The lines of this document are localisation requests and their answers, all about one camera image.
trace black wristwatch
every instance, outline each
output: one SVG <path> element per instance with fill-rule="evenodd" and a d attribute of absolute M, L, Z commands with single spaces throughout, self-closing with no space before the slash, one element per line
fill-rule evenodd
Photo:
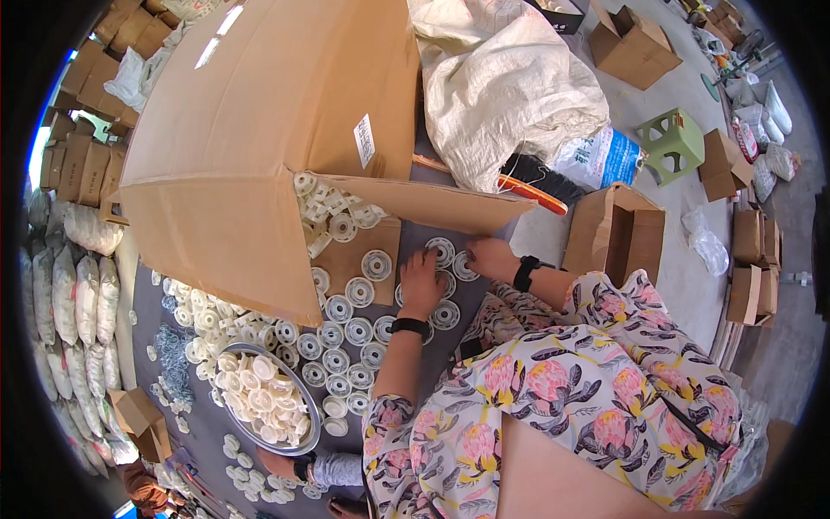
<path fill-rule="evenodd" d="M 395 322 L 392 323 L 392 333 L 400 330 L 409 330 L 421 334 L 423 342 L 427 342 L 429 339 L 429 325 L 424 321 L 419 321 L 418 319 L 410 319 L 409 317 L 396 319 Z"/>
<path fill-rule="evenodd" d="M 540 261 L 537 257 L 522 256 L 519 270 L 516 271 L 516 275 L 513 277 L 513 287 L 522 292 L 530 290 L 530 283 L 533 282 L 533 280 L 530 279 L 530 273 L 541 267 L 556 268 L 550 263 Z"/>

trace green plastic stool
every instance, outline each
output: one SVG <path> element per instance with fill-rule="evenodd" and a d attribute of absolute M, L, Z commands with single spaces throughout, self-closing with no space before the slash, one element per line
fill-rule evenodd
<path fill-rule="evenodd" d="M 666 130 L 663 129 L 663 121 L 668 122 Z M 641 147 L 648 152 L 646 164 L 660 174 L 662 179 L 660 187 L 679 179 L 703 164 L 706 157 L 703 132 L 682 108 L 669 110 L 639 125 L 636 129 L 642 130 Z M 652 129 L 657 130 L 661 134 L 660 137 L 652 140 Z M 663 166 L 661 163 L 663 157 L 674 159 L 674 171 Z M 680 167 L 680 157 L 686 159 L 686 167 L 683 169 Z"/>

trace gray sleeve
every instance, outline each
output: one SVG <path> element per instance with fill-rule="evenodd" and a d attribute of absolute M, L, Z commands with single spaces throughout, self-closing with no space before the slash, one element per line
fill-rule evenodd
<path fill-rule="evenodd" d="M 359 454 L 323 454 L 315 461 L 314 479 L 327 487 L 362 487 L 361 470 Z"/>

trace white label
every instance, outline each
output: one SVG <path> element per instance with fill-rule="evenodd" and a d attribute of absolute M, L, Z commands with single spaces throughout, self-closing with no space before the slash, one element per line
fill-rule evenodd
<path fill-rule="evenodd" d="M 366 164 L 374 155 L 374 137 L 372 137 L 372 125 L 369 123 L 369 114 L 364 115 L 357 126 L 354 127 L 354 142 L 358 145 L 360 154 L 360 165 L 366 169 Z"/>

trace floral blouse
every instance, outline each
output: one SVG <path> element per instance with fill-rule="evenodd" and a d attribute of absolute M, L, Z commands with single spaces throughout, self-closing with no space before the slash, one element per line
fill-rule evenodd
<path fill-rule="evenodd" d="M 381 517 L 494 517 L 503 413 L 668 511 L 711 506 L 740 443 L 740 406 L 644 271 L 619 290 L 590 272 L 560 313 L 494 282 L 470 338 L 492 349 L 456 365 L 417 416 L 384 395 L 364 417 Z"/>

